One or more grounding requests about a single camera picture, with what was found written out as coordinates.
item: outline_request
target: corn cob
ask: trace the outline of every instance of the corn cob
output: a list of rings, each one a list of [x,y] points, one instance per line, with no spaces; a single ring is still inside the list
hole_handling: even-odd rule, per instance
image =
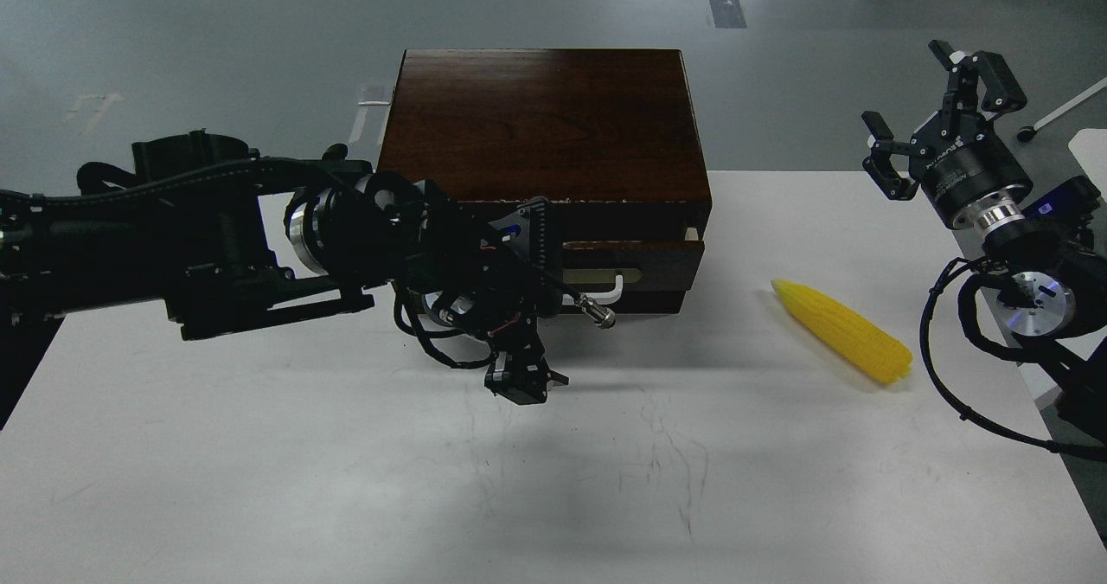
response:
[[[792,281],[773,280],[773,289],[800,324],[866,375],[890,384],[911,371],[911,352],[859,313],[814,288]]]

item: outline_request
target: wooden box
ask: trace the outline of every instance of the wooden box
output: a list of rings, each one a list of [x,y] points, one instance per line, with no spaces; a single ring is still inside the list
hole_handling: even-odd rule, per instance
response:
[[[711,210],[676,50],[408,50],[380,169],[483,220],[557,202],[566,281],[624,275],[617,312],[679,312]]]

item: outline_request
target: table surface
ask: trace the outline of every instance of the table surface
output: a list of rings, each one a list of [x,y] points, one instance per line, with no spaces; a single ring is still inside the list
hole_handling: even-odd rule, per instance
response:
[[[571,382],[541,407],[425,358],[386,307],[189,344],[158,304],[70,316],[0,434],[0,581],[1103,582],[1059,458],[958,421],[918,359],[870,382],[770,291],[811,284],[918,358],[959,254],[930,207],[862,173],[710,178],[684,311],[544,324]],[[1045,435],[953,311],[950,386]]]

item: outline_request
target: black cable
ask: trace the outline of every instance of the black cable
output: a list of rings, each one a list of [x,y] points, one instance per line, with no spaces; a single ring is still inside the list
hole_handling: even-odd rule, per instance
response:
[[[396,327],[401,332],[407,333],[407,335],[416,336],[415,328],[411,327],[411,324],[404,322],[403,316],[403,304],[400,301],[400,291],[396,289],[396,298],[392,301],[392,320],[395,321]],[[432,340],[445,340],[453,338],[454,336],[463,335],[463,331],[459,328],[443,328],[443,331],[426,332],[426,335]]]
[[[963,265],[954,272],[954,268],[958,264]],[[964,258],[950,260],[949,264],[945,264],[945,269],[942,270],[941,275],[938,275],[933,288],[930,288],[930,296],[922,309],[922,319],[919,323],[919,351],[921,352],[922,364],[927,368],[927,374],[930,375],[930,380],[934,384],[934,389],[945,399],[945,403],[950,404],[950,407],[953,407],[961,415],[961,419],[968,419],[968,421],[973,423],[977,427],[991,431],[991,434],[1000,435],[1000,437],[1013,439],[1014,441],[1026,442],[1030,446],[1044,447],[1045,450],[1053,453],[1070,455],[1070,457],[1089,461],[1107,461],[1107,447],[1079,446],[1075,445],[1075,442],[1036,439],[996,424],[992,419],[985,418],[984,415],[977,414],[976,410],[973,410],[973,407],[961,401],[956,395],[953,395],[953,392],[950,392],[949,387],[945,387],[941,378],[938,378],[938,372],[934,371],[934,363],[930,356],[930,322],[934,319],[934,311],[938,307],[938,296],[941,296],[945,288],[949,288],[949,284],[953,283],[953,280],[956,280],[958,277],[963,275],[964,272],[969,272],[969,270],[981,272],[986,264],[989,264],[987,258],[980,258],[980,260],[973,261],[964,260]]]
[[[461,371],[473,371],[473,368],[476,367],[486,367],[496,359],[496,352],[489,352],[488,356],[478,361],[457,361],[452,358],[451,355],[446,355],[445,352],[438,351],[438,348],[434,346],[426,328],[423,328],[423,323],[418,320],[418,313],[415,313],[415,304],[412,303],[412,298],[410,293],[407,293],[407,285],[401,283],[401,281],[393,281],[392,289],[396,292],[396,298],[403,305],[404,312],[407,313],[407,320],[411,320],[411,327],[414,331],[415,340],[418,340],[418,344],[423,347],[423,352],[425,352],[427,356],[431,356],[432,359],[437,361],[439,364],[444,364],[444,366],[459,368]]]

